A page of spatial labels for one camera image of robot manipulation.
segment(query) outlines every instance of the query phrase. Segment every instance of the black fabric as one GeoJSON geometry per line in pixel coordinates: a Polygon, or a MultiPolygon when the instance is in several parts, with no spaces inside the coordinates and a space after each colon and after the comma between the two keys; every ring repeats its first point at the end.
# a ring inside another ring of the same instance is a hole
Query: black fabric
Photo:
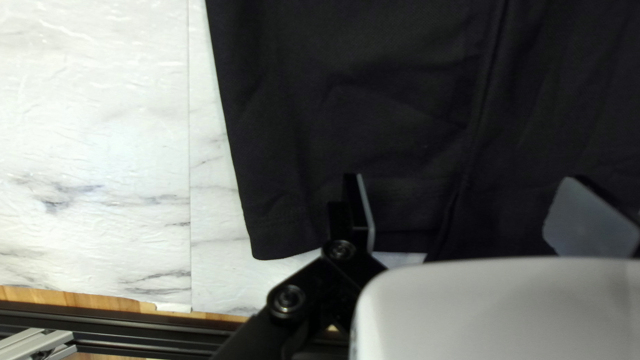
{"type": "Polygon", "coordinates": [[[640,207],[635,0],[207,0],[253,256],[326,240],[359,172],[376,250],[552,254],[584,173],[640,207]]]}
{"type": "Polygon", "coordinates": [[[638,4],[504,2],[465,174],[428,259],[554,254],[542,227],[564,176],[640,208],[638,4]]]}

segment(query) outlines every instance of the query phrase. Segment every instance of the black metal bracket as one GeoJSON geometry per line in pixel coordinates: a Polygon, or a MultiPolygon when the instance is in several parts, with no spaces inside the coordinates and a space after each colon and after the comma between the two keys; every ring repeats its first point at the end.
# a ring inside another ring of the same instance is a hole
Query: black metal bracket
{"type": "Polygon", "coordinates": [[[349,334],[362,288],[387,269],[370,254],[375,228],[361,175],[344,175],[342,201],[330,202],[328,212],[321,256],[273,288],[214,360],[290,360],[331,324],[349,334]]]}

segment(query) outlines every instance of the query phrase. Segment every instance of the wooden surface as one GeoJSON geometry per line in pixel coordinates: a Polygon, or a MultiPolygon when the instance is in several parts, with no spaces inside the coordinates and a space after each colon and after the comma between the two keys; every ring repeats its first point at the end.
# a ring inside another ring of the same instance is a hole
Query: wooden surface
{"type": "MultiPolygon", "coordinates": [[[[199,311],[192,311],[190,314],[174,313],[172,311],[156,311],[156,305],[153,303],[139,302],[122,297],[17,288],[14,286],[0,286],[0,300],[30,302],[34,304],[88,307],[91,309],[129,311],[142,314],[169,315],[183,318],[221,320],[239,323],[245,322],[248,319],[244,316],[201,313],[199,311]]],[[[140,360],[140,358],[76,353],[66,357],[65,360],[140,360]]]]}

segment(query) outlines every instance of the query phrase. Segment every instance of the marble pattern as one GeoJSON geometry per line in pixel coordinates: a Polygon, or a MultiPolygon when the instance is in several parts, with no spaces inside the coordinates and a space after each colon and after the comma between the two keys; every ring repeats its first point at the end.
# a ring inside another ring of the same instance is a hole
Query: marble pattern
{"type": "Polygon", "coordinates": [[[0,3],[0,281],[191,303],[186,0],[0,3]]]}

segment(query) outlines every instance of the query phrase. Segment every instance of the screw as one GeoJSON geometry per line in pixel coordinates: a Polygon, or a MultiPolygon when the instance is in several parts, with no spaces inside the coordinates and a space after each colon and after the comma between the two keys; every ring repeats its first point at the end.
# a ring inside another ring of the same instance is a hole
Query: screw
{"type": "Polygon", "coordinates": [[[346,240],[336,240],[329,249],[329,257],[335,260],[348,260],[355,254],[356,248],[346,240]]]}
{"type": "Polygon", "coordinates": [[[31,358],[32,360],[46,360],[52,353],[53,349],[47,351],[38,351],[37,353],[33,354],[31,358]]]}
{"type": "Polygon", "coordinates": [[[287,285],[275,296],[273,305],[281,313],[291,313],[305,302],[305,292],[295,285],[287,285]]]}

